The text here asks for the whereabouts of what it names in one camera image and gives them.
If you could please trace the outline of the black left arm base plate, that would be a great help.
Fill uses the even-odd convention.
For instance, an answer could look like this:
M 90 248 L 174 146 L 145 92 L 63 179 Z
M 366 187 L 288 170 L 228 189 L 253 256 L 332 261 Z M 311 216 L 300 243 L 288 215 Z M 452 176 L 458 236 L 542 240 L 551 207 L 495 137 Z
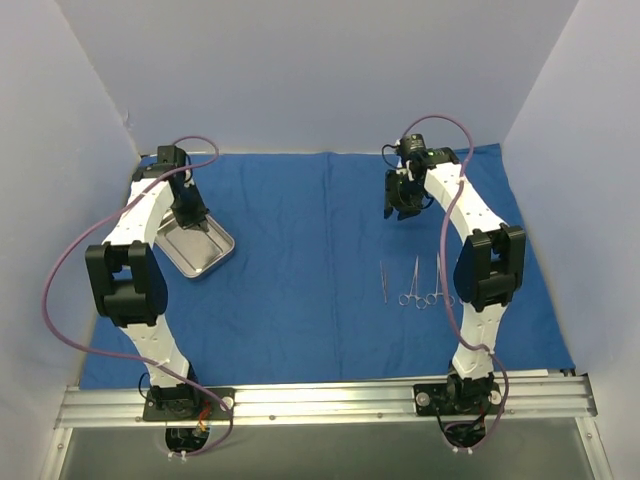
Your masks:
M 228 420 L 229 414 L 216 399 L 188 385 L 152 386 L 146 393 L 145 422 Z

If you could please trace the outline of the stainless steel instrument tray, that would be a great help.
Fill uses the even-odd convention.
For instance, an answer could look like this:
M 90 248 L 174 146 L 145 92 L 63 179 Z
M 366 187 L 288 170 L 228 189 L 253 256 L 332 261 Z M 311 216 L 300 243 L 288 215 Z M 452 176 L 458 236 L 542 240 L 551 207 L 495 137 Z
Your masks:
M 197 279 L 220 267 L 234 253 L 234 238 L 210 215 L 204 229 L 183 229 L 171 210 L 163 217 L 155 244 L 188 279 Z

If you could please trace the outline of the steel tweezers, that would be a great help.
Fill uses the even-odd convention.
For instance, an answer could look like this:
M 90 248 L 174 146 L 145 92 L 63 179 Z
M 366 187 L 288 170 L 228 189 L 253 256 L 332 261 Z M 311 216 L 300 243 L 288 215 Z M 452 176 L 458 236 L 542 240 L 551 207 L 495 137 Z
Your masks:
M 381 276 L 381 287 L 382 287 L 382 294 L 383 294 L 383 301 L 385 304 L 388 304 L 388 277 L 387 277 L 387 272 L 384 266 L 384 263 L 382 262 L 382 260 L 380 260 L 379 262 L 379 267 L 380 267 L 380 276 Z

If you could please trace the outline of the steel hemostat clamp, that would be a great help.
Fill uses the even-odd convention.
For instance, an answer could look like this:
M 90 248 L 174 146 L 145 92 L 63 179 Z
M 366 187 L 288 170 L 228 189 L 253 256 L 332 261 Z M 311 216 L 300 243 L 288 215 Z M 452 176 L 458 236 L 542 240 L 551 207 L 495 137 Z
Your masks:
M 426 299 L 419 295 L 419 257 L 415 258 L 409 291 L 398 297 L 398 304 L 406 307 L 413 304 L 418 310 L 427 308 Z

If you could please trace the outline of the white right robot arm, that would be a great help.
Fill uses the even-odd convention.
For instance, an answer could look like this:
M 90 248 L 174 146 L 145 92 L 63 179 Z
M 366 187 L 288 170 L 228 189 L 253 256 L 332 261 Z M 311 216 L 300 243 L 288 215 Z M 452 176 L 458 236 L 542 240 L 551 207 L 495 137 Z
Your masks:
M 438 204 L 445 213 L 441 231 L 455 228 L 462 242 L 451 276 L 463 313 L 453 325 L 458 347 L 443 391 L 447 406 L 464 413 L 500 396 L 494 390 L 495 344 L 502 316 L 522 285 L 526 234 L 489 208 L 451 149 L 393 150 L 399 161 L 385 174 L 384 216 L 405 220 Z

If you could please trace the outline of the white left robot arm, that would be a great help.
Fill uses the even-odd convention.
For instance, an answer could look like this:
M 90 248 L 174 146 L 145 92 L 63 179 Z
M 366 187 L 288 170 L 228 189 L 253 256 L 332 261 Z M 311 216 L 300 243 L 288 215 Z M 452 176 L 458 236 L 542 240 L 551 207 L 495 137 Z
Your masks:
M 167 212 L 188 228 L 205 219 L 207 210 L 187 172 L 182 160 L 158 160 L 138 168 L 113 229 L 85 251 L 97 312 L 133 343 L 136 352 L 130 357 L 146 364 L 148 400 L 179 419 L 200 411 L 202 395 L 166 319 L 168 286 L 153 247 Z

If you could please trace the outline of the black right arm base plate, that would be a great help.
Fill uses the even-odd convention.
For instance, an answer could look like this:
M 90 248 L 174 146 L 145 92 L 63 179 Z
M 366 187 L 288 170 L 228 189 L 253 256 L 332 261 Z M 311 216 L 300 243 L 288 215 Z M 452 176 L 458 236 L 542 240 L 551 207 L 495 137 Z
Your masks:
M 473 416 L 490 413 L 502 401 L 496 382 L 418 383 L 412 386 L 418 416 Z

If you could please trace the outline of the blue surgical drape cloth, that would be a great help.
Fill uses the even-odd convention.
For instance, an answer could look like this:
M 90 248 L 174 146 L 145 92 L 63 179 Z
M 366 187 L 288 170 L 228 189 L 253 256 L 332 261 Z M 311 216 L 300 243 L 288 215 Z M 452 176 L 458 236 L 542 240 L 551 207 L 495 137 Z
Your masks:
M 383 217 L 376 155 L 224 155 L 195 174 L 231 258 L 190 280 L 159 255 L 167 320 L 208 385 L 354 381 L 444 374 L 457 347 L 443 304 L 400 306 L 419 257 L 419 291 L 436 255 L 453 268 L 461 242 L 432 206 Z M 388 277 L 383 301 L 379 262 Z

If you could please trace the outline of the steel surgical forceps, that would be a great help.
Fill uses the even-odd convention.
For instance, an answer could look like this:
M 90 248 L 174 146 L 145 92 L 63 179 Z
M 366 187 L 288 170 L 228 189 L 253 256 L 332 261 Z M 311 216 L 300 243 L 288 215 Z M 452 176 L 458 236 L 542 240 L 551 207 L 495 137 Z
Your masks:
M 455 298 L 450 294 L 445 294 L 442 289 L 441 272 L 442 272 L 441 259 L 440 259 L 440 255 L 437 254 L 435 286 L 433 291 L 427 293 L 425 296 L 425 301 L 428 306 L 435 306 L 439 302 L 448 306 L 453 306 L 455 304 Z

